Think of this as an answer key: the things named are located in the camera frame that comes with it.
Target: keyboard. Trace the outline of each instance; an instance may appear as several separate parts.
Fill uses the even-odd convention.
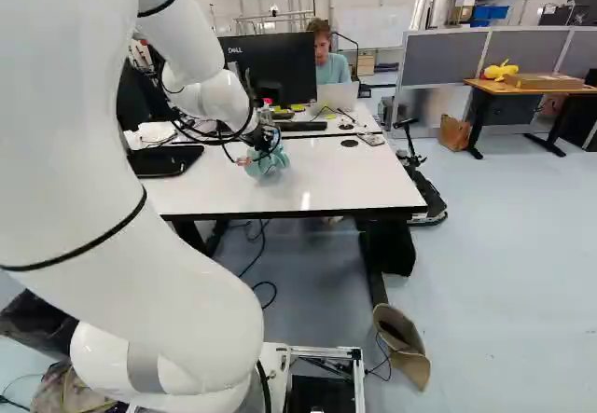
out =
[[[324,131],[327,121],[278,121],[276,127],[281,131]]]

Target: black stand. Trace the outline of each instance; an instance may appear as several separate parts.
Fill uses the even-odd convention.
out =
[[[204,241],[199,230],[192,220],[173,220],[172,225],[176,234],[185,241],[188,245],[193,247],[200,253],[212,257],[217,250],[217,247],[228,229],[228,220],[218,220],[215,222],[215,227],[212,236]]]
[[[474,89],[474,91],[477,93],[478,98],[480,98],[480,102],[477,110],[475,110],[475,121],[473,122],[470,135],[468,136],[468,147],[466,148],[466,151],[475,159],[483,159],[483,154],[477,150],[476,144],[477,140],[479,139],[481,129],[483,129],[483,124],[485,124],[485,118],[487,117],[491,96],[479,89]]]
[[[540,145],[544,149],[548,150],[552,154],[557,155],[560,158],[564,158],[566,156],[566,153],[556,145],[556,141],[560,137],[563,122],[571,109],[573,100],[574,98],[567,98],[566,101],[563,103],[562,110],[560,110],[560,113],[556,116],[556,118],[553,121],[553,126],[549,131],[547,140],[539,138],[538,136],[535,136],[532,133],[524,133],[524,136],[531,140],[533,143]]]

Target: teal cloth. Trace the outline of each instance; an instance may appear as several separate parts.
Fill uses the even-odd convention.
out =
[[[327,63],[316,66],[317,85],[345,84],[351,81],[351,73],[348,71],[348,61],[341,54],[329,53]]]

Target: paper bag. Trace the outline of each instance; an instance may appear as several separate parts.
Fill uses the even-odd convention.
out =
[[[454,152],[464,150],[468,146],[468,135],[470,134],[470,123],[459,121],[449,115],[441,116],[439,127],[439,143],[448,147]]]

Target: wooden desk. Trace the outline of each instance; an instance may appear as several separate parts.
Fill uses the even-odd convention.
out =
[[[465,79],[465,83],[476,89],[482,89],[483,91],[495,94],[495,95],[508,95],[520,96],[528,94],[549,94],[549,93],[560,93],[560,94],[591,94],[597,93],[595,87],[585,85],[582,89],[517,89],[516,87],[509,85],[505,82],[495,82],[494,80],[486,79]]]
[[[504,82],[495,82],[493,80],[485,79],[465,79],[465,83],[473,87],[474,89],[480,90],[488,95],[488,97],[483,99],[483,102],[479,105],[479,108],[476,110],[475,121],[473,122],[473,127],[468,138],[467,151],[476,159],[483,159],[483,155],[477,150],[476,144],[477,140],[479,139],[481,129],[483,128],[483,124],[485,123],[485,118],[487,116],[487,108],[492,97],[534,96],[553,93],[575,95],[580,94],[593,96],[597,95],[597,88],[591,87],[589,85],[585,85],[582,89],[518,89]],[[555,145],[555,142],[560,136],[562,124],[569,110],[570,101],[566,100],[562,107],[562,110],[560,110],[560,113],[556,116],[553,122],[553,127],[551,128],[551,131],[549,131],[547,140],[539,138],[531,133],[525,133],[524,136],[533,141],[534,143],[541,145],[549,152],[557,155],[558,157],[565,157],[566,154],[558,146]]]

